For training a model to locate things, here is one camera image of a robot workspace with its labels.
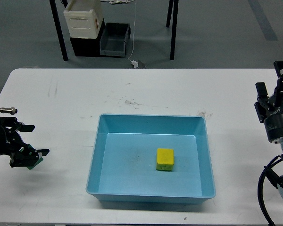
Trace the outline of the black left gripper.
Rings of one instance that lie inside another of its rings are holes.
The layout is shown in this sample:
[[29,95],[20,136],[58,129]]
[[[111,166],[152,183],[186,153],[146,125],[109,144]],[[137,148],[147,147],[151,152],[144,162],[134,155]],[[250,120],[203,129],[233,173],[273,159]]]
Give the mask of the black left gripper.
[[[24,142],[17,143],[14,139],[18,138],[17,132],[33,132],[34,125],[26,125],[19,122],[16,117],[0,117],[0,155],[10,156],[10,166],[26,167],[29,150],[28,145]],[[42,149],[43,157],[50,150]]]

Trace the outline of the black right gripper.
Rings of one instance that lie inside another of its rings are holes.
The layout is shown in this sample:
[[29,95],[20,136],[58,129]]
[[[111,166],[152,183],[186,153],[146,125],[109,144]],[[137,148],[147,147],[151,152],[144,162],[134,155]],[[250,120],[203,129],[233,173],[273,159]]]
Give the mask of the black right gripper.
[[283,138],[283,61],[275,61],[277,85],[274,93],[269,96],[264,82],[255,84],[257,101],[255,110],[260,123],[264,123],[270,143]]

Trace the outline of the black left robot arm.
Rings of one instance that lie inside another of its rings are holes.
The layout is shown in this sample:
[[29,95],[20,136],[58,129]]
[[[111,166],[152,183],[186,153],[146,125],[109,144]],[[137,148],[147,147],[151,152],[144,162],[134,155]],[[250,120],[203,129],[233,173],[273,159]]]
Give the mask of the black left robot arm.
[[50,151],[49,149],[35,149],[30,144],[24,143],[19,132],[32,132],[34,125],[25,125],[19,122],[14,115],[17,109],[14,107],[0,107],[0,156],[10,157],[10,166],[26,167],[33,169],[43,161]]

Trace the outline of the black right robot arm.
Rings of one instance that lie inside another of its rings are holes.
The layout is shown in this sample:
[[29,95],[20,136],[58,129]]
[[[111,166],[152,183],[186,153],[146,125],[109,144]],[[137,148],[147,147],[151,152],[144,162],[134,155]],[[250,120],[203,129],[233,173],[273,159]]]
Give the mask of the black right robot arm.
[[283,175],[279,176],[273,167],[283,162],[283,61],[275,61],[274,68],[277,74],[277,84],[274,93],[269,96],[264,82],[257,82],[257,101],[254,103],[258,120],[265,126],[268,141],[281,146],[282,154],[274,157],[266,166],[258,180],[258,202],[260,209],[269,226],[275,223],[269,216],[264,203],[263,186],[265,179],[275,187],[283,199]]

